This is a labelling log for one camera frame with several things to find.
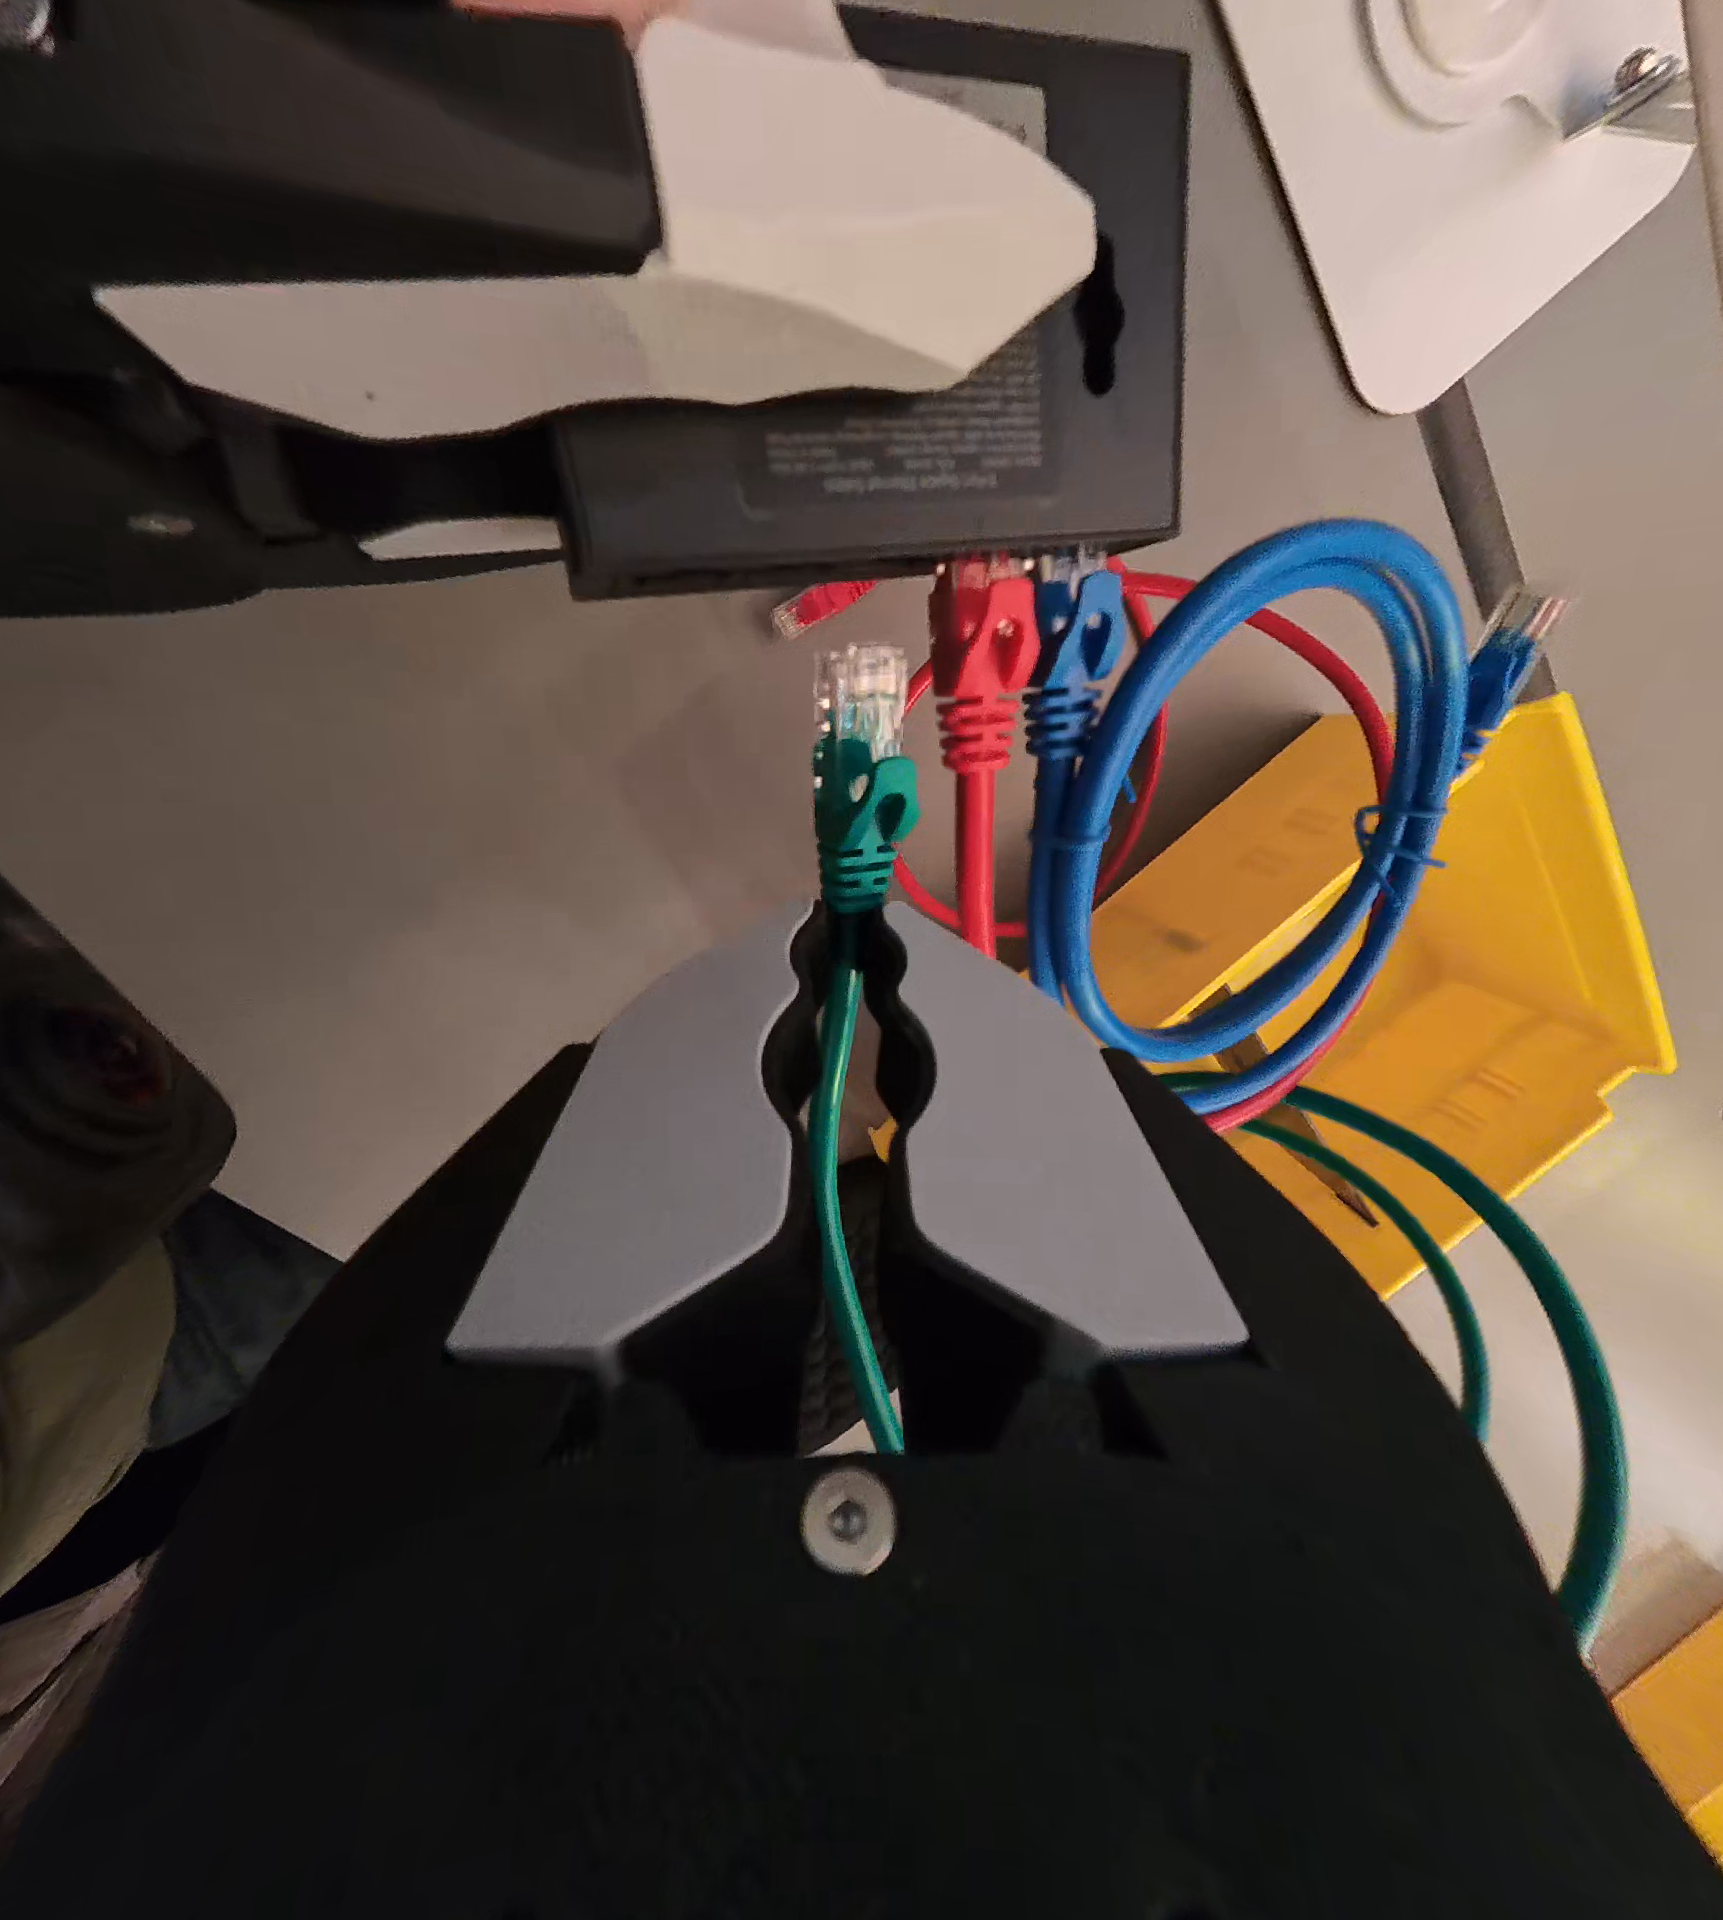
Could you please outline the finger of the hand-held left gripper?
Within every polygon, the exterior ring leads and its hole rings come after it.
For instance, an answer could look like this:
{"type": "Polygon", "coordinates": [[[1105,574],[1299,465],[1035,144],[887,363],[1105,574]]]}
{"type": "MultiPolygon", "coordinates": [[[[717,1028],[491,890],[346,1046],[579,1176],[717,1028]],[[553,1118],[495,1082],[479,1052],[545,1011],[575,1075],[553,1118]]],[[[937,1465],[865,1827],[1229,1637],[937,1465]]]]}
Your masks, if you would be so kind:
{"type": "Polygon", "coordinates": [[[366,443],[581,406],[949,389],[1095,265],[1089,197],[889,83],[833,5],[687,5],[629,46],[661,238],[633,272],[98,288],[184,382],[366,443]]]}
{"type": "Polygon", "coordinates": [[[491,515],[402,523],[352,541],[376,567],[501,567],[557,564],[563,539],[547,517],[491,515]]]}

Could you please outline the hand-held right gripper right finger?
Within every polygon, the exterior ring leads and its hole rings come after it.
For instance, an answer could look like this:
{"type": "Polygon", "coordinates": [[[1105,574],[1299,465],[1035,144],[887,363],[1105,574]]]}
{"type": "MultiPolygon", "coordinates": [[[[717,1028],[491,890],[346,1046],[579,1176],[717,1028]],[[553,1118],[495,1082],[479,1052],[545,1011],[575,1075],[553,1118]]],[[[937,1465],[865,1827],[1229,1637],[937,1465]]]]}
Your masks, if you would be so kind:
{"type": "Polygon", "coordinates": [[[913,1455],[989,1451],[1037,1383],[1221,1361],[1249,1328],[1103,1056],[913,908],[869,947],[891,1118],[879,1306],[913,1455]]]}

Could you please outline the yellow bin with divider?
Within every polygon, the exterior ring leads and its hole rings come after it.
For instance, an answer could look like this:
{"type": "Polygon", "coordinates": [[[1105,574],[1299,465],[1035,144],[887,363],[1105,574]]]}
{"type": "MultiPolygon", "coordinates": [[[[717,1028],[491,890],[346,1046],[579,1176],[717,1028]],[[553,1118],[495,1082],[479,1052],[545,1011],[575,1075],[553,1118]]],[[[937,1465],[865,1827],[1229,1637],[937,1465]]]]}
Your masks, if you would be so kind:
{"type": "MultiPolygon", "coordinates": [[[[1137,1028],[1247,986],[1343,894],[1371,800],[1351,715],[1311,723],[1093,918],[1097,982],[1137,1028]]],[[[1583,721],[1511,710],[1455,786],[1431,870],[1361,1011],[1307,1075],[1515,1201],[1675,1051],[1583,721]]]]}

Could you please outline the person's left hand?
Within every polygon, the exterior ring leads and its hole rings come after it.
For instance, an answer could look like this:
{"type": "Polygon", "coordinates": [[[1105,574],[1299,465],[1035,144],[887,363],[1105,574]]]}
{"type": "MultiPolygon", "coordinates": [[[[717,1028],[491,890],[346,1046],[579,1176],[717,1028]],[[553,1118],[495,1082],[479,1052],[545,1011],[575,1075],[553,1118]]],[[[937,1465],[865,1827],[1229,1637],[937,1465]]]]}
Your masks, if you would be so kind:
{"type": "Polygon", "coordinates": [[[681,18],[687,3],[527,3],[527,0],[481,0],[449,3],[451,8],[477,18],[531,18],[531,20],[571,20],[595,23],[615,29],[629,46],[661,18],[681,18]]]}

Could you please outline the black rounded object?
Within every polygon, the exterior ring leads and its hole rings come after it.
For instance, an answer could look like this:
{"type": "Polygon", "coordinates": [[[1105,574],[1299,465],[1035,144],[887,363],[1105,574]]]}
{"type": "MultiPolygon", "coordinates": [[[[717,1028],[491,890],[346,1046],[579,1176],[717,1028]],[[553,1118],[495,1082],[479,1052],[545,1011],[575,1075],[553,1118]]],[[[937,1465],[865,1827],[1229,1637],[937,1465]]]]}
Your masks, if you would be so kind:
{"type": "Polygon", "coordinates": [[[234,1142],[214,1085],[0,875],[0,1355],[84,1306],[234,1142]]]}

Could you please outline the black ethernet switch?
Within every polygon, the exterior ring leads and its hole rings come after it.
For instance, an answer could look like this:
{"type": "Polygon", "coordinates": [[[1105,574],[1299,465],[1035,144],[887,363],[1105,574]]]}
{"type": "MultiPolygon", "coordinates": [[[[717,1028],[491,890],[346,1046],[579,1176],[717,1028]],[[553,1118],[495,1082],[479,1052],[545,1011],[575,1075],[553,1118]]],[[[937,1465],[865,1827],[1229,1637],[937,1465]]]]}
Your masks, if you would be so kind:
{"type": "Polygon", "coordinates": [[[953,389],[627,403],[547,428],[583,600],[1119,551],[1179,521],[1187,53],[841,6],[861,57],[1045,152],[1097,215],[1089,277],[953,389]]]}

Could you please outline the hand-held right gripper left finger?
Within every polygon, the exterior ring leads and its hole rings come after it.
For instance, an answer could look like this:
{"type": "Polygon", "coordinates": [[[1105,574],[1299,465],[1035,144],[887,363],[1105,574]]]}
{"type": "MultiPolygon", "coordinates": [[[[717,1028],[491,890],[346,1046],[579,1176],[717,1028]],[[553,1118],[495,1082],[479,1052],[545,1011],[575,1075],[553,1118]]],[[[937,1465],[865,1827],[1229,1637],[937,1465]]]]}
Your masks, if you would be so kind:
{"type": "Polygon", "coordinates": [[[447,1357],[661,1388],[713,1453],[799,1453],[819,968],[821,916],[799,900],[607,1020],[447,1357]]]}

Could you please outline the white stand base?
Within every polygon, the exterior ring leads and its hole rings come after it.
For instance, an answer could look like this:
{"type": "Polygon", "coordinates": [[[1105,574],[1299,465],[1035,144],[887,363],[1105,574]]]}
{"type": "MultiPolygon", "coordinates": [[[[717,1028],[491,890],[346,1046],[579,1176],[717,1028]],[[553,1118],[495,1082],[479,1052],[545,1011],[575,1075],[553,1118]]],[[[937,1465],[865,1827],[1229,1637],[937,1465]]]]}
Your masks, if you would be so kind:
{"type": "Polygon", "coordinates": [[[1353,392],[1411,417],[1651,215],[1685,147],[1597,126],[1673,3],[1223,3],[1353,392]]]}

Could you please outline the black bin divider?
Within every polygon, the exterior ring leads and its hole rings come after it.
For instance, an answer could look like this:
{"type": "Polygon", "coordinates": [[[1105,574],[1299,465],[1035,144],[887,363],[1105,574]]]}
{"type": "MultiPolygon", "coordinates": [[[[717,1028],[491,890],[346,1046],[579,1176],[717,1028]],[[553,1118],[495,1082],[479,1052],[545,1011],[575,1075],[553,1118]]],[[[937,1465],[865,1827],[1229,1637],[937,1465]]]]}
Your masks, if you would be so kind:
{"type": "MultiPolygon", "coordinates": [[[[1229,1049],[1213,1054],[1213,1064],[1227,1077],[1247,1070],[1267,1070],[1273,1056],[1257,1033],[1241,1036],[1229,1049]]],[[[1341,1207],[1369,1228],[1377,1226],[1377,1213],[1369,1207],[1365,1195],[1353,1185],[1339,1156],[1329,1148],[1327,1139],[1311,1117],[1277,1101],[1259,1114],[1257,1126],[1267,1139],[1281,1146],[1297,1164],[1301,1164],[1341,1207]]]]}

